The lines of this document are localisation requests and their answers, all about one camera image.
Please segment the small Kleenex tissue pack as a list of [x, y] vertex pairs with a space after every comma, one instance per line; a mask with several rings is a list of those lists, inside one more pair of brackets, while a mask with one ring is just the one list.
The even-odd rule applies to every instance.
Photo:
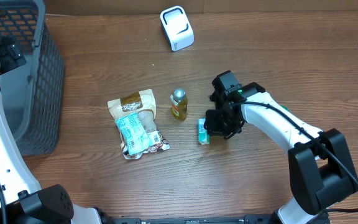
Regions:
[[206, 118], [200, 118], [198, 120], [198, 142], [201, 145], [208, 145], [210, 143], [210, 136], [204, 128]]

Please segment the yellow oil bottle silver cap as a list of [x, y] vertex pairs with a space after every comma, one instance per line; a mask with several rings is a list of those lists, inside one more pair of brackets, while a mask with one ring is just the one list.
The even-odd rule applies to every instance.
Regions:
[[182, 88], [177, 88], [170, 95], [171, 112], [175, 119], [183, 121], [187, 117], [188, 98]]

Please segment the white red snack packet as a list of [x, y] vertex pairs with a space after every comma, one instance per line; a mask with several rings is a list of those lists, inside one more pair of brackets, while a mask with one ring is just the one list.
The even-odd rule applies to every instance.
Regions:
[[128, 147], [125, 145], [122, 148], [122, 154], [125, 159], [140, 159], [143, 154], [150, 154], [155, 152], [167, 151], [170, 149], [170, 145], [168, 141], [164, 138], [164, 136], [160, 133], [159, 130], [148, 133], [148, 136], [152, 140], [152, 145], [148, 147], [146, 150], [142, 152], [138, 152], [134, 155], [130, 155], [128, 151]]

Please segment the clear brown snack bag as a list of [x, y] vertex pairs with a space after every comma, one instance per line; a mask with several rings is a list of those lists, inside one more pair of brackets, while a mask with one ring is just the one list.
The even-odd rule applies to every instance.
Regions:
[[[111, 100], [108, 102], [108, 108], [114, 122], [121, 117], [137, 113], [147, 134], [158, 130], [155, 124], [157, 106], [151, 89], [138, 91], [131, 95]], [[123, 148], [127, 143], [121, 133], [120, 135]]]

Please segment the teal large tissue pack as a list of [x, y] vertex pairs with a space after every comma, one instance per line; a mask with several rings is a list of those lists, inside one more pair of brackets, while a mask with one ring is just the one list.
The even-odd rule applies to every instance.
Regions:
[[139, 115], [132, 113], [115, 120], [115, 124], [127, 143], [128, 155], [140, 153], [152, 145], [152, 140], [140, 122]]

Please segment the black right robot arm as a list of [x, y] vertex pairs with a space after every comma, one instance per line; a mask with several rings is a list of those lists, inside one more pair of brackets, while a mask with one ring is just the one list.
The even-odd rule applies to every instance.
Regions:
[[247, 214], [242, 223], [329, 223], [332, 205], [358, 192], [358, 178], [344, 135], [323, 131], [280, 106], [259, 84], [243, 85], [231, 71], [213, 81], [204, 128], [229, 139], [252, 124], [288, 157], [292, 199], [270, 215]]

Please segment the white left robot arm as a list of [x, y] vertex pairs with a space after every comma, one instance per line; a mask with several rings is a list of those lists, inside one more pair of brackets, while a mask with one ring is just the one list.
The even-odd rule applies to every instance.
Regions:
[[0, 223], [101, 223], [97, 209], [75, 205], [61, 185], [41, 188], [13, 138], [1, 91]]

